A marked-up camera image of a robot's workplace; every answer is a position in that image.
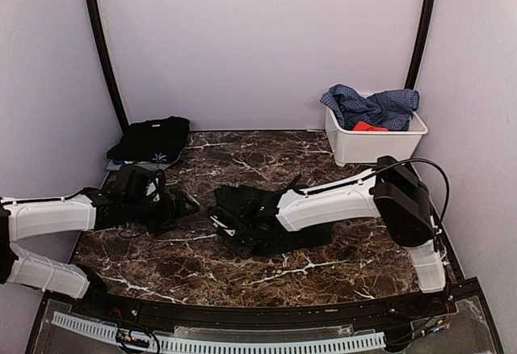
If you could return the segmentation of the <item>dark green plaid garment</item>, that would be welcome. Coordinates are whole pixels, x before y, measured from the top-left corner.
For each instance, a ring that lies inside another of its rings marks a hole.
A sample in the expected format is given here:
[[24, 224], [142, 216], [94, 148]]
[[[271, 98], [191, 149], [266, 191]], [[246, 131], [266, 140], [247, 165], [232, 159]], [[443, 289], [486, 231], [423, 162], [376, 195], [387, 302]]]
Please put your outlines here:
[[310, 247], [325, 246], [332, 241], [331, 222], [313, 225], [298, 231], [287, 231], [277, 219], [276, 215], [280, 212], [277, 208], [280, 197], [285, 192], [300, 192], [304, 185], [300, 185], [298, 180], [301, 177], [297, 175], [295, 179], [282, 190], [273, 192], [275, 194], [275, 213], [273, 214], [273, 233], [265, 242], [258, 244], [247, 257], [281, 255], [289, 251], [300, 250]]

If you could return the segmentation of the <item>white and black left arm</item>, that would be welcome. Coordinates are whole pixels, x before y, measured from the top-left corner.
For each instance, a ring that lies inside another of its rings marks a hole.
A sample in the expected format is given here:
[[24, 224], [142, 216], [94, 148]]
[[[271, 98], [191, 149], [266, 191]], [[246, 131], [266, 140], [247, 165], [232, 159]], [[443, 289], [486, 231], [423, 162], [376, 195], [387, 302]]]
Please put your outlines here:
[[84, 188], [71, 196], [1, 201], [1, 282], [21, 284], [43, 292], [82, 300], [96, 318], [114, 311], [107, 286], [93, 269], [59, 263], [27, 251], [18, 241], [70, 231], [100, 231], [121, 225], [143, 225], [160, 236], [175, 222], [199, 211], [199, 205], [181, 190], [169, 194], [159, 186], [135, 189]]

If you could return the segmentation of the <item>black t-shirt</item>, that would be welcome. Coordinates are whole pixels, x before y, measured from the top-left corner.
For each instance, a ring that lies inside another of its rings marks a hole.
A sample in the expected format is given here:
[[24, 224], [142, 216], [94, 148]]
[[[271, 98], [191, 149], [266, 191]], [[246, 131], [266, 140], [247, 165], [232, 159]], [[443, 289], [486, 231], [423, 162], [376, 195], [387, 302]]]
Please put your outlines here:
[[170, 116], [130, 124], [120, 141], [107, 152], [107, 159], [130, 162], [174, 162], [185, 146], [190, 121]]

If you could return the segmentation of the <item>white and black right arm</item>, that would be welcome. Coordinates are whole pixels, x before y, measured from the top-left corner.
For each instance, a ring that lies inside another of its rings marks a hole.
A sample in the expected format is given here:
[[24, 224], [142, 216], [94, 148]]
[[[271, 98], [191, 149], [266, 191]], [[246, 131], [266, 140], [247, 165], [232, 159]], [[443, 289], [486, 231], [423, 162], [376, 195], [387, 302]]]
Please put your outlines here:
[[277, 191], [223, 185], [209, 216], [226, 247], [242, 258], [325, 245], [327, 227], [336, 221], [380, 218], [416, 271], [421, 292], [412, 309], [428, 317], [443, 304], [446, 286], [439, 251], [443, 218], [433, 212], [429, 190], [412, 168], [416, 162], [383, 156], [357, 175], [311, 188], [296, 179]]

